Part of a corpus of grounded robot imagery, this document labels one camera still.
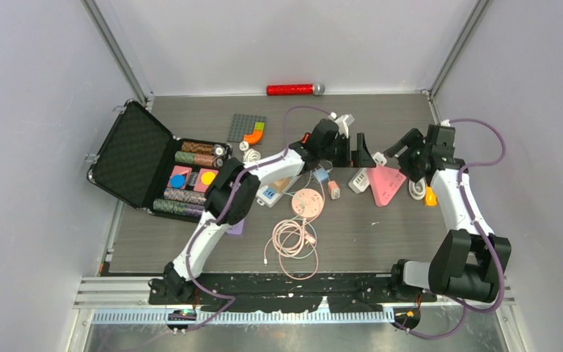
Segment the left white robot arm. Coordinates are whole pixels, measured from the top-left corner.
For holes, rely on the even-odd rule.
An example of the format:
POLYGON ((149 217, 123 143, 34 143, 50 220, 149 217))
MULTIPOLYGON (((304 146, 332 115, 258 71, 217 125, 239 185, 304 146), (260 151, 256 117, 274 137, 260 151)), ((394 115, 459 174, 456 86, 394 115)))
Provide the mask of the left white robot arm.
POLYGON ((350 146, 343 117, 321 119, 312 132, 272 156, 249 163, 229 159, 205 193, 204 211, 185 248, 163 270, 162 282, 169 296, 179 304, 194 297, 195 281, 209 255, 221 236, 246 217, 261 186, 300 176, 321 161, 342 168, 376 166, 364 133, 357 133, 355 148, 350 146))

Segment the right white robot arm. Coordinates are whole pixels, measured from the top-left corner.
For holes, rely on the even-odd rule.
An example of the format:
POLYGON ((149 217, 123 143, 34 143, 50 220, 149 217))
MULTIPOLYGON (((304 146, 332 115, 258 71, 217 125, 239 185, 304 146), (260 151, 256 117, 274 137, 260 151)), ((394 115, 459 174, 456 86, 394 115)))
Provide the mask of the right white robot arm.
POLYGON ((453 127, 413 128, 385 151, 409 180, 425 180, 436 195, 447 234, 429 262, 401 259, 391 268, 390 294, 407 301, 423 290, 498 305, 512 247, 484 220, 471 190, 472 163, 455 157, 453 127))

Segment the pink triangular power strip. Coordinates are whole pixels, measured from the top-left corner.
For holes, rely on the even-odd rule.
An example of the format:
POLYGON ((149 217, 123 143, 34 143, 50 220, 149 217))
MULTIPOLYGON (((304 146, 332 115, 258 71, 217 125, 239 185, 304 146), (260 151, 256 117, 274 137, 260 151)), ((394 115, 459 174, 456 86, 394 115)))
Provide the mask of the pink triangular power strip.
POLYGON ((367 169, 372 196, 378 207, 387 206, 406 181, 398 169, 377 165, 367 169))

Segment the beige cube adapter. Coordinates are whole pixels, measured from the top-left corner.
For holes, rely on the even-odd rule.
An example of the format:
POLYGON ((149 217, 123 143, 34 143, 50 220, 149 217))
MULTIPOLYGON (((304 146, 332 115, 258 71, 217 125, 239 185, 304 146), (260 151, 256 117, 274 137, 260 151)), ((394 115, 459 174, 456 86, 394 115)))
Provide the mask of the beige cube adapter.
POLYGON ((276 193, 283 193, 285 189, 289 186, 290 181, 292 180, 291 177, 286 177, 281 180, 277 180, 271 183, 269 186, 276 192, 276 193))

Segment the salmon pink charger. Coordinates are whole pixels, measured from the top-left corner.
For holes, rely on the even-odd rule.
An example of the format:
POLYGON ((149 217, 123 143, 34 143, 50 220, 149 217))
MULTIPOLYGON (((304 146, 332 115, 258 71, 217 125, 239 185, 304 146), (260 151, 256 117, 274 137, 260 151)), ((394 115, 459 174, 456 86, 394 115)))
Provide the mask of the salmon pink charger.
POLYGON ((341 197, 340 188, 336 181, 329 180, 327 182, 327 188, 331 199, 339 199, 341 197))

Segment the white multicolour power strip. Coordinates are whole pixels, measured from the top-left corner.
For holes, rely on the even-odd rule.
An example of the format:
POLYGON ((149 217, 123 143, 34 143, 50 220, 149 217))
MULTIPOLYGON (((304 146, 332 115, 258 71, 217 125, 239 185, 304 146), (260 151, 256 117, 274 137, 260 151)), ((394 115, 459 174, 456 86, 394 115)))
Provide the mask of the white multicolour power strip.
POLYGON ((272 208, 299 178, 299 176, 286 177, 285 179, 262 186, 256 194, 257 204, 272 208))

